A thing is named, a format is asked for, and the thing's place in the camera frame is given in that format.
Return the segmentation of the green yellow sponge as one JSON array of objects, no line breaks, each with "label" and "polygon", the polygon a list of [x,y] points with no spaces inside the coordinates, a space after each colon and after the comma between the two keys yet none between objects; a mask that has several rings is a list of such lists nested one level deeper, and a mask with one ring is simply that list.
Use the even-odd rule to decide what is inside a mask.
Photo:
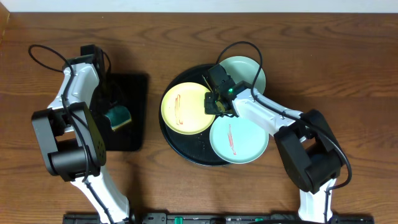
[{"label": "green yellow sponge", "polygon": [[104,115],[109,120],[111,129],[113,131],[123,127],[126,124],[129,124],[132,121],[129,110],[123,105],[117,105],[109,109]]}]

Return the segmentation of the yellow plate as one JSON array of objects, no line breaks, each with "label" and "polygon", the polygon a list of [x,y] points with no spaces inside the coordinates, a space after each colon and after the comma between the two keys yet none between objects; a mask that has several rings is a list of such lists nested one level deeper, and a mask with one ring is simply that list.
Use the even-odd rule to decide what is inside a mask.
[{"label": "yellow plate", "polygon": [[211,126],[215,115],[205,113],[207,87],[193,82],[173,86],[164,95],[160,112],[165,124],[179,134],[198,134]]}]

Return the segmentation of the light blue plate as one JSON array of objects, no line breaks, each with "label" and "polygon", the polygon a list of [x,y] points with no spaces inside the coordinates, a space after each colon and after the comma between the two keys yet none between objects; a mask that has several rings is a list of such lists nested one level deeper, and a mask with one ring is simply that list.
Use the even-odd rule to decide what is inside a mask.
[{"label": "light blue plate", "polygon": [[259,158],[269,143],[269,133],[248,119],[219,117],[210,129],[210,144],[217,156],[232,164]]},{"label": "light blue plate", "polygon": [[[252,84],[259,69],[259,64],[255,60],[244,56],[229,57],[221,61],[220,65],[226,70],[226,73],[235,83],[245,81]],[[263,69],[259,72],[254,87],[261,94],[265,92],[266,76]]]}]

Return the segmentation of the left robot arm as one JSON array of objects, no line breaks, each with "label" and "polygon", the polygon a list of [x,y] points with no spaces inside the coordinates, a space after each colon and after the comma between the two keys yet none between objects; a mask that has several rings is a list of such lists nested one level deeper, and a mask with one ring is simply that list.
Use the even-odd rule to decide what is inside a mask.
[{"label": "left robot arm", "polygon": [[135,149],[132,110],[105,53],[65,62],[60,90],[32,125],[48,172],[78,188],[100,223],[132,223],[130,204],[106,168],[108,151]]}]

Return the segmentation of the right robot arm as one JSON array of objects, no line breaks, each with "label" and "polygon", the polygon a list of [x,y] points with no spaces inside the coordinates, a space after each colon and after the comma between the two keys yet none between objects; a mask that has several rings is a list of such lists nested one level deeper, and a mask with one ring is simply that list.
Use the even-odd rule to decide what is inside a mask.
[{"label": "right robot arm", "polygon": [[253,83],[236,83],[220,64],[211,67],[203,79],[210,88],[205,113],[248,119],[269,133],[287,175],[300,189],[300,219],[329,223],[332,191],[352,178],[349,175],[336,184],[340,170],[343,166],[349,172],[352,169],[321,112],[286,108],[259,93]]}]

